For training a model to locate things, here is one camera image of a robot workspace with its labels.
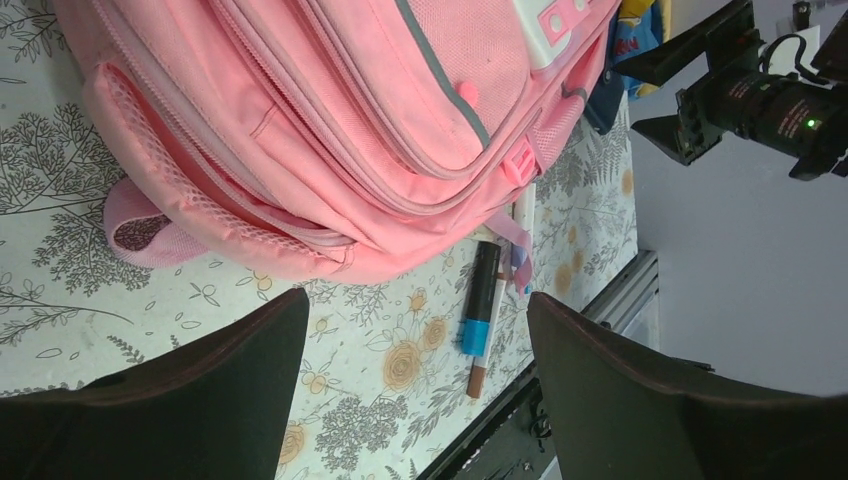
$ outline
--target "tablecloth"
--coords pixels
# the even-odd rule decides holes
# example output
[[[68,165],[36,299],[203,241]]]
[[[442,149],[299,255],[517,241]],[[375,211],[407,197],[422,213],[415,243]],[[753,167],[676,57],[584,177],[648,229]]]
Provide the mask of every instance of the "tablecloth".
[[[101,220],[123,172],[48,3],[0,0],[0,66],[0,396],[80,388],[293,286],[214,254],[159,270],[118,261]],[[578,309],[636,254],[627,125],[626,103],[605,137],[581,120],[537,182],[533,288]],[[531,362],[526,299],[509,291],[484,397],[465,395],[456,338],[475,248],[463,240],[380,285],[297,285],[312,311],[278,478],[414,478]]]

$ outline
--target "plant pattern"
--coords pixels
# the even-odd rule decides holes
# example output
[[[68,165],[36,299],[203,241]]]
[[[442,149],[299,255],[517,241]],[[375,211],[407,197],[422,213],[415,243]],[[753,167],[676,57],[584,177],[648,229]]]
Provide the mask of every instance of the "plant pattern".
[[[470,362],[456,339],[472,240],[367,286],[293,285],[212,255],[156,271],[118,261],[101,224],[123,173],[68,93],[79,86],[49,7],[0,0],[0,61],[12,67],[0,89],[14,92],[0,108],[0,397],[82,388],[299,286],[310,330],[277,478],[396,480],[425,469],[532,360],[527,299],[508,291],[484,396],[465,395]],[[44,92],[42,79],[57,71],[63,91]],[[575,308],[636,252],[626,115],[603,138],[581,120],[537,181],[533,289]],[[130,243],[146,234],[124,233]]]

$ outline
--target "backpack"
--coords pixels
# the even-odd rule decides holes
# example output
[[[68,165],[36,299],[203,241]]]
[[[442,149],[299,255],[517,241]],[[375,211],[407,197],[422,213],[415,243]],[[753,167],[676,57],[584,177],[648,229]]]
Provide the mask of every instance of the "backpack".
[[[379,283],[505,213],[559,157],[619,0],[62,0],[86,107],[126,171],[123,260],[213,250]],[[532,260],[514,278],[519,290]]]

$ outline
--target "backpack strap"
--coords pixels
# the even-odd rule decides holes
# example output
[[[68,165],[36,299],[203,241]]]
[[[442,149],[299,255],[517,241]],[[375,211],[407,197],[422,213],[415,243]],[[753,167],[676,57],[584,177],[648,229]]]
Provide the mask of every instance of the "backpack strap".
[[[171,222],[129,178],[109,191],[103,228],[115,255],[139,267],[171,267],[208,252]]]
[[[520,248],[524,251],[525,254],[521,255],[524,261],[512,273],[518,296],[523,298],[527,286],[533,280],[533,239],[530,233],[523,230],[503,209],[499,209],[497,213],[492,215],[485,225],[489,230],[509,241],[513,248]]]

